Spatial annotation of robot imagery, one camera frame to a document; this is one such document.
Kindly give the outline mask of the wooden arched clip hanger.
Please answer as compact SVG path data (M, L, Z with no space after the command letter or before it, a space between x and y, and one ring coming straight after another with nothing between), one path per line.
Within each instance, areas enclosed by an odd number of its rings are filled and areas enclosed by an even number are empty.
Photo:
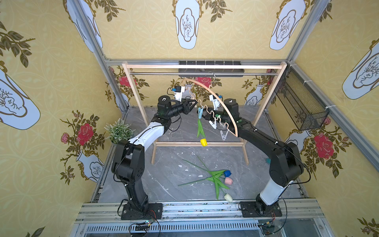
M223 100L211 90L212 86L219 84L219 80L215 76L211 78L181 77L181 80L181 86L190 86L190 89L185 89L185 91L189 91L189 97L198 102L198 107L203 108L206 115L211 116L211 119L213 119L212 125L217 128L216 123L220 123L227 129L227 132L237 137L238 132L232 131L232 128L237 129L237 126L231 114L231 110L228 109ZM224 112L226 112L227 118L230 121L223 121L221 116L216 117L216 112L219 112L219 108L221 107L224 108Z

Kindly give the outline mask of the yellow artificial tulip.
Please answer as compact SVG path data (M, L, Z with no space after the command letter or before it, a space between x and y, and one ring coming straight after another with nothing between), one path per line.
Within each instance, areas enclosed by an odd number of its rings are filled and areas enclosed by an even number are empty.
M208 143L207 143L206 136L205 136L205 133L204 133L204 130L203 130L203 126L202 126L202 123L201 123L200 119L197 120L197 125L198 125L197 138L200 139L201 145L203 147L206 147L206 146L208 146Z

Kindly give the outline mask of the blue artificial tulip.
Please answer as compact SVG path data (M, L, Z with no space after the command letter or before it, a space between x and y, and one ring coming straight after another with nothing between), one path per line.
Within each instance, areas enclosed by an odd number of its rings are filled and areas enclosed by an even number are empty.
M216 178L220 178L220 177L222 177L222 176L223 176L224 178L226 178L226 177L229 177L229 176L232 174L229 170L210 171L210 170L208 170L207 168L202 168L202 167L200 167L200 166L197 166L196 164L194 164L194 163L192 163L192 162L190 162L190 161L188 161L188 160L185 160L185 159L184 159L184 161L187 162L187 163L189 163L189 164L191 164L191 165L193 165L193 166L195 166L195 167L198 168L198 169L201 169L201 170L203 170L203 171L208 172L209 174L211 174L212 176L214 176L214 177L216 177Z

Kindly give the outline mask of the pink artificial tulip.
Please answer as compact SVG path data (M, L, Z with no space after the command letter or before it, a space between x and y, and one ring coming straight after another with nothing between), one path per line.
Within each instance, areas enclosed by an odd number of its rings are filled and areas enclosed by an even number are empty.
M197 182L204 181L204 180L211 181L211 182L215 183L216 185L219 185L220 187L225 188L225 189L229 189L229 185L231 185L233 183L233 180L231 178L228 178L228 177L224 179L224 183L221 182L218 178L208 177L205 179L200 179L200 180L188 182L185 184L180 184L179 186L189 185L189 184L197 183Z

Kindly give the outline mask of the white artificial tulip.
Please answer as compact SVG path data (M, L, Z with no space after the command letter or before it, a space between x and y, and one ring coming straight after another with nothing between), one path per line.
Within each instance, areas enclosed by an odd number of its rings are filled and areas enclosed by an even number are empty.
M205 163L201 160L199 156L197 156L197 158L205 167L205 170L210 174L210 177L207 177L205 180L208 180L214 183L215 191L216 191L216 199L219 199L220 191L222 191L222 193L224 194L224 199L227 202L233 202L233 198L231 197L231 195L224 191L224 189L229 189L229 187L220 180L220 178L224 175L226 170L211 171L208 169L208 167L205 165Z

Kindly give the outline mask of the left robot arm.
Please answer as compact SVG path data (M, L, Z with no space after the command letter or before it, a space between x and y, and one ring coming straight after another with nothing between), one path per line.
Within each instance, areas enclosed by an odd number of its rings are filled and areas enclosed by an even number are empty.
M146 150L170 129L172 117L189 114L196 104L194 99L177 101L163 95L158 99L158 110L149 125L135 137L117 143L112 173L124 185L131 210L140 213L148 211L149 200L141 180Z

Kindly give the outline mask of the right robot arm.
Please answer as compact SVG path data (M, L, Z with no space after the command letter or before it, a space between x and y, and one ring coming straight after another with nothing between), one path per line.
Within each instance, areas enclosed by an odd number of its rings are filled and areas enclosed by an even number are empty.
M303 174L305 165L301 161L297 145L274 139L257 129L249 120L240 116L235 99L226 99L224 104L231 113L237 129L234 129L226 110L209 109L208 112L198 114L212 122L219 118L221 123L228 123L231 132L259 148L270 159L270 180L256 198L256 209L263 214L273 209L288 186L296 184L295 181Z

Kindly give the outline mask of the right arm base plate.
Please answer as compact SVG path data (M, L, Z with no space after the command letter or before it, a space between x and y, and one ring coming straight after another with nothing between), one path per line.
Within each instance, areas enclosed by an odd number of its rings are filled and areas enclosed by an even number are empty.
M278 201L273 205L266 205L262 201L242 201L239 203L239 209L244 218L249 217L282 217L282 211Z

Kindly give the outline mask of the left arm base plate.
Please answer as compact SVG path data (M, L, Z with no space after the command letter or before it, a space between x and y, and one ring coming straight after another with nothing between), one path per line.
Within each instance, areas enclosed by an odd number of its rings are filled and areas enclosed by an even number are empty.
M163 213L162 203L148 203L142 210L133 207L132 204L125 204L121 213L121 220L145 220L153 217L160 220Z

